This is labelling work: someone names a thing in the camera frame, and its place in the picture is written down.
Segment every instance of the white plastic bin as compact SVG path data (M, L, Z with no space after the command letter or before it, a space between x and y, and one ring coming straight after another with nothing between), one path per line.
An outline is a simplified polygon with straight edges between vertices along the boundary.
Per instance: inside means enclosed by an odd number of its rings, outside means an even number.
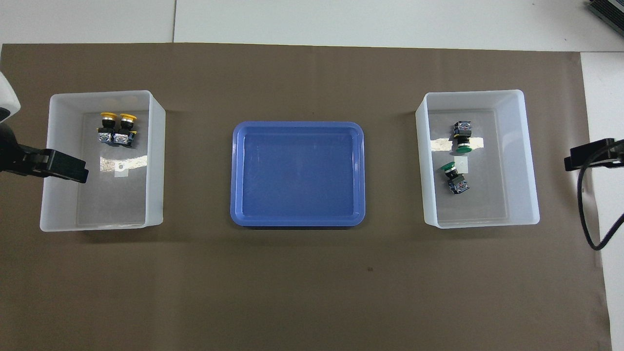
M137 116L132 147L99 142L101 112ZM134 229L162 223L165 110L149 91L52 96L47 148L86 161L89 177L86 184L44 179L39 223L44 232Z
M467 154L454 152L452 128L472 122ZM529 128L520 90L430 92L416 111L425 222L438 228L539 222ZM466 156L470 189L453 194L440 170Z

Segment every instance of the blue plastic tray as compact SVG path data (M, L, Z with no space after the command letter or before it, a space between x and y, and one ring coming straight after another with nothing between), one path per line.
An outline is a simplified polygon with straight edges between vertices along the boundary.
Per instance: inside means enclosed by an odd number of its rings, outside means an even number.
M234 222L354 226L364 219L364 132L352 122L243 122L234 129Z

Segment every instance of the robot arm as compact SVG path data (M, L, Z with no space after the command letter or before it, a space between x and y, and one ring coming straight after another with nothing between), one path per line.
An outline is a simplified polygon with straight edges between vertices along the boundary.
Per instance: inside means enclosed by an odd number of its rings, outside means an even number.
M13 88L0 72L0 123L13 116L21 106Z
M4 122L20 107L13 88L0 72L0 172L87 182L89 171L84 168L84 161L56 150L36 149L17 143L13 131Z

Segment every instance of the brown paper mat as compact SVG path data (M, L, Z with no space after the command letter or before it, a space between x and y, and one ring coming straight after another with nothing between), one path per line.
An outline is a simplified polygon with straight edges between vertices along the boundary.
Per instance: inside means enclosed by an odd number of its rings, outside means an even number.
M147 89L167 110L165 220L43 233L42 181L0 173L0 349L598 350L600 257L569 148L588 142L580 55L228 44L11 45L9 121L44 147L61 92ZM414 111L429 91L525 93L538 225L424 223ZM229 216L241 121L364 130L364 222L250 230Z

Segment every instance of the metal terminal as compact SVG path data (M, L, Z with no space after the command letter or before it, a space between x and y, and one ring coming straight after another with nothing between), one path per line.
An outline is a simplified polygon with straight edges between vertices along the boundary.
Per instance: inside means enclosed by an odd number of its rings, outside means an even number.
M130 134L116 133L115 136L113 137L113 142L115 144L124 145L124 146L131 146L133 140L134 140L133 133L130 133Z
M103 142L104 144L110 144L113 141L113 135L111 133L99 132L97 134L100 142Z
M472 151L470 147L472 125L470 121L459 121L453 126L453 139L457 140L457 152L465 154Z
M457 169L455 168L455 162L449 162L441 167L444 171L444 174L449 178L447 184L449 188L453 192L453 194L461 194L464 191L470 189L468 187L468 182L466 178L464 178L463 174L459 174Z

